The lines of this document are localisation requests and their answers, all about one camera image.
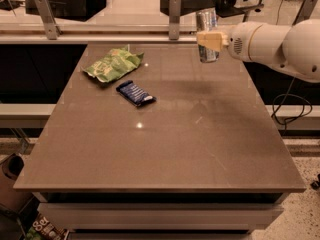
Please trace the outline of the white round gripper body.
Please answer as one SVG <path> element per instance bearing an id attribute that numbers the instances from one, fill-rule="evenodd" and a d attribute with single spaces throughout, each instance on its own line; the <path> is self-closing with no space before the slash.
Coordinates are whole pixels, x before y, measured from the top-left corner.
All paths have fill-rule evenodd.
<path id="1" fill-rule="evenodd" d="M 227 34 L 227 50 L 231 57 L 244 62 L 259 62 L 262 58 L 262 31 L 265 23 L 243 22 Z"/>

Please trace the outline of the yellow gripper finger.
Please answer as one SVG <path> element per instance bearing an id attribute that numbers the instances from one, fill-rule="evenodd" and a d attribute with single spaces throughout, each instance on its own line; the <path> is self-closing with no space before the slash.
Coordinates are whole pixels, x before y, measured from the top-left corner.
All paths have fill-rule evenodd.
<path id="1" fill-rule="evenodd" d="M 199 45 L 218 52 L 229 45 L 228 36 L 220 31 L 201 31 L 197 33 L 196 39 Z"/>

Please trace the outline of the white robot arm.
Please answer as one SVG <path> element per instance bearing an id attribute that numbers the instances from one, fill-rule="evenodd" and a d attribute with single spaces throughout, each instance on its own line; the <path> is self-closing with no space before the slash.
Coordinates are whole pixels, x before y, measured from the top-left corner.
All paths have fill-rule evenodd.
<path id="1" fill-rule="evenodd" d="M 294 26 L 248 21 L 229 29 L 200 31 L 197 43 L 213 51 L 227 48 L 243 62 L 265 65 L 309 83 L 320 82 L 320 20 Z"/>

